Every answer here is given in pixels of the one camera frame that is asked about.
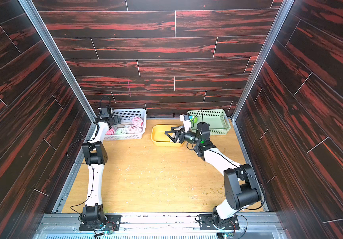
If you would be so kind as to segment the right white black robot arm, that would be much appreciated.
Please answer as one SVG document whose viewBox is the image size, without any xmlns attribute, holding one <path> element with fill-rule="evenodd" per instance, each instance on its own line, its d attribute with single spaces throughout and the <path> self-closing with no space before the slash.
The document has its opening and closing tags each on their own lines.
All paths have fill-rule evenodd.
<svg viewBox="0 0 343 239">
<path fill-rule="evenodd" d="M 226 199 L 213 208 L 211 216 L 216 228 L 225 228 L 239 210 L 261 201 L 262 192 L 253 168 L 249 164 L 236 163 L 221 153 L 211 142 L 208 123 L 198 123 L 196 131 L 174 126 L 164 134 L 174 143 L 192 144 L 196 155 L 224 176 Z"/>
</svg>

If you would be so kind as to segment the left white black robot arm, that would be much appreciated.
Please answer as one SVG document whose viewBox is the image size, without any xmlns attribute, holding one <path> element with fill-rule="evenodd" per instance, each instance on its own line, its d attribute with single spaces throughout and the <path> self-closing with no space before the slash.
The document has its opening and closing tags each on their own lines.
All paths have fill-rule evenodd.
<svg viewBox="0 0 343 239">
<path fill-rule="evenodd" d="M 97 126 L 95 135 L 82 145 L 85 164 L 88 166 L 89 180 L 87 199 L 80 216 L 81 225 L 89 229 L 101 230 L 106 225 L 106 217 L 102 202 L 102 176 L 108 160 L 103 146 L 106 132 L 120 120 L 114 115 L 110 106 L 100 107 L 94 124 Z"/>
</svg>

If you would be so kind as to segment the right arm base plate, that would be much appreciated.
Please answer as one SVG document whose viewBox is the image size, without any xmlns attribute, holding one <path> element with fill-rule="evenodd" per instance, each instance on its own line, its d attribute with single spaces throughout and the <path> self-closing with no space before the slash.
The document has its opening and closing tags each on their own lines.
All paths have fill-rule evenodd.
<svg viewBox="0 0 343 239">
<path fill-rule="evenodd" d="M 221 219 L 219 216 L 211 214 L 199 214 L 195 217 L 200 230 L 239 230 L 239 222 L 236 216 L 228 219 Z"/>
</svg>

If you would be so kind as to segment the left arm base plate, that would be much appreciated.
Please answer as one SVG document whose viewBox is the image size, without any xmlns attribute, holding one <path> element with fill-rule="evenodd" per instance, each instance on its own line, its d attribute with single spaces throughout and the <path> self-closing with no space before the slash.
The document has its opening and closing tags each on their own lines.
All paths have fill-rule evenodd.
<svg viewBox="0 0 343 239">
<path fill-rule="evenodd" d="M 112 232 L 118 231 L 121 225 L 122 215 L 120 214 L 105 214 L 105 219 L 81 222 L 79 230 L 81 232 Z"/>
</svg>

